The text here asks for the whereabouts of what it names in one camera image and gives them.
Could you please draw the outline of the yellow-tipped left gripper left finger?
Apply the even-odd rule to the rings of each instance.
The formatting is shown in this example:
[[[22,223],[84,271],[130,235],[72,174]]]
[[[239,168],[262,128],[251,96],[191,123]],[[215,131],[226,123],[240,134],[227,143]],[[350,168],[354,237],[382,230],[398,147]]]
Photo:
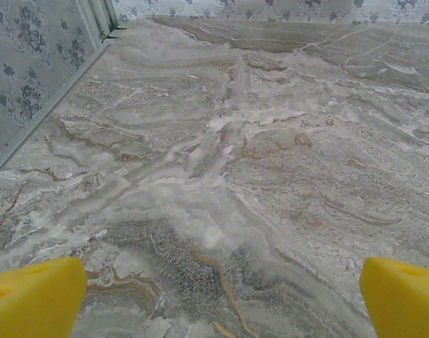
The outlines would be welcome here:
[[[86,288],[77,257],[0,273],[0,337],[69,337]]]

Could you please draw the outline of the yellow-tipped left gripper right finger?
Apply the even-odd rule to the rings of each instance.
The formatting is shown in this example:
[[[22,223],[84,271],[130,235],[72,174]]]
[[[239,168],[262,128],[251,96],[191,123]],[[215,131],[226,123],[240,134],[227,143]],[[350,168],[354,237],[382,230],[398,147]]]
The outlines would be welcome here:
[[[429,337],[429,268],[370,257],[359,285],[378,337]]]

